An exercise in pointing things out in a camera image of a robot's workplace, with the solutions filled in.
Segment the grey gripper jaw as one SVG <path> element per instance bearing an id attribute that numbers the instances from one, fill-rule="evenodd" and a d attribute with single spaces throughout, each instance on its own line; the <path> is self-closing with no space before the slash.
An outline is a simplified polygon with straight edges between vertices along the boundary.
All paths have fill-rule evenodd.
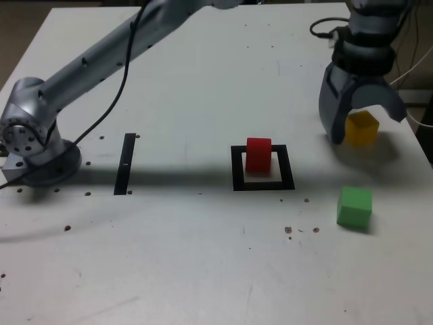
<path id="1" fill-rule="evenodd" d="M 319 117 L 329 140 L 341 144 L 345 138 L 345 123 L 352 109 L 352 95 L 358 78 L 331 62 L 325 69 L 319 94 Z"/>
<path id="2" fill-rule="evenodd" d="M 399 123 L 406 118 L 404 101 L 384 79 L 360 82 L 351 95 L 350 103 L 352 109 L 379 105 L 392 120 Z"/>

